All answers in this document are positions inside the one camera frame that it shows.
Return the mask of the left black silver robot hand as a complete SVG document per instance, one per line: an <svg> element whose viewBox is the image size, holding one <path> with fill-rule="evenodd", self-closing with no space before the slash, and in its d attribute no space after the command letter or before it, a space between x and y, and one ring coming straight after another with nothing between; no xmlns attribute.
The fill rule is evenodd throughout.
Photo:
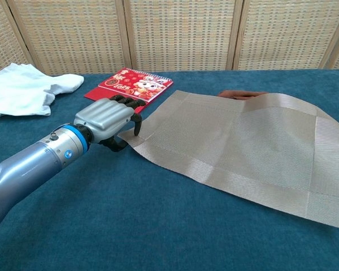
<svg viewBox="0 0 339 271"><path fill-rule="evenodd" d="M116 141L117 133L130 121L134 122L134 135L140 133L142 116L135 109L146 103L140 99L115 95L102 98L79 111L74 118L74 126L82 132L90 143L108 147L113 152L119 152L128 144L126 141Z"/></svg>

